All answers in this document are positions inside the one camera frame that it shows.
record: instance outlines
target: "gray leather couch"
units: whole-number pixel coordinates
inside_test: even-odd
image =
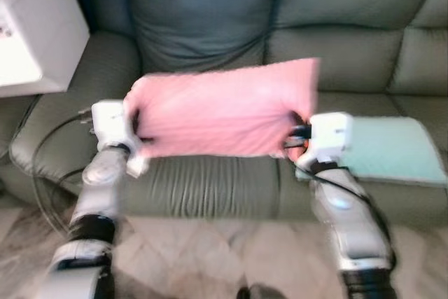
[[[97,29],[69,91],[0,101],[0,179],[12,194],[33,202],[31,158],[44,135],[99,99],[124,97],[142,74],[301,57],[322,58],[318,111],[416,118],[446,164],[447,1],[89,0]],[[58,132],[39,156],[43,182],[77,193],[79,174],[60,179],[85,166],[95,145],[85,125]],[[123,204],[133,214],[313,218],[306,185],[284,160],[166,158],[128,182]],[[444,188],[364,186],[394,223],[428,227],[447,221]]]

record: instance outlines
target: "light green towel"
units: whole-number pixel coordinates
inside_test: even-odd
[[[341,165],[361,180],[447,186],[439,153],[424,126],[406,117],[355,117]]]

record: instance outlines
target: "white appliance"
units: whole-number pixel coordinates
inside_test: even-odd
[[[0,97],[67,91],[88,39],[77,0],[0,0]]]

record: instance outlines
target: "pink cloth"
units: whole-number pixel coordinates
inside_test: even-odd
[[[314,112],[317,59],[203,74],[149,74],[125,98],[136,131],[153,138],[144,156],[283,156],[295,122]],[[295,160],[300,152],[289,156]]]

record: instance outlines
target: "marble floor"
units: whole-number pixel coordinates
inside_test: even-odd
[[[400,298],[448,298],[448,228],[392,232]],[[317,223],[127,217],[114,255],[117,298],[233,299],[259,283],[288,299],[340,299],[327,241]],[[0,209],[0,299],[33,298],[61,242],[38,209]]]

